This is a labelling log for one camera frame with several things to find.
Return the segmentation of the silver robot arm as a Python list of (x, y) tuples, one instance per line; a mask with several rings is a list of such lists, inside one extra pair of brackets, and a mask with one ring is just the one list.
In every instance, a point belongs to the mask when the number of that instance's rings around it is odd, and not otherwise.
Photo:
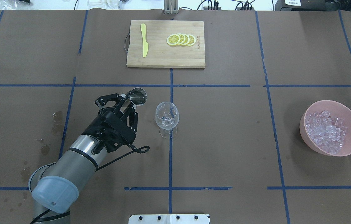
[(32, 224), (69, 224), (70, 206), (77, 200), (105, 157), (127, 146), (132, 153), (145, 153), (148, 146), (136, 148), (138, 114), (147, 94), (137, 92), (111, 94), (96, 99), (99, 107), (96, 118), (75, 140), (57, 162), (37, 169), (29, 179), (28, 187), (35, 201)]

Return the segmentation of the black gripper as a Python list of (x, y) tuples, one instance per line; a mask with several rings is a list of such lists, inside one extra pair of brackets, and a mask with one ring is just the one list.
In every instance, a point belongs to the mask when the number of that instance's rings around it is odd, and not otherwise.
[(107, 153), (114, 152), (121, 146), (128, 146), (138, 151), (133, 143), (138, 130), (138, 113), (135, 105), (126, 102), (125, 94), (100, 96), (95, 100), (98, 107), (106, 107), (108, 102), (117, 104), (115, 107), (102, 108), (97, 117), (86, 128), (86, 135), (92, 136), (104, 146)]

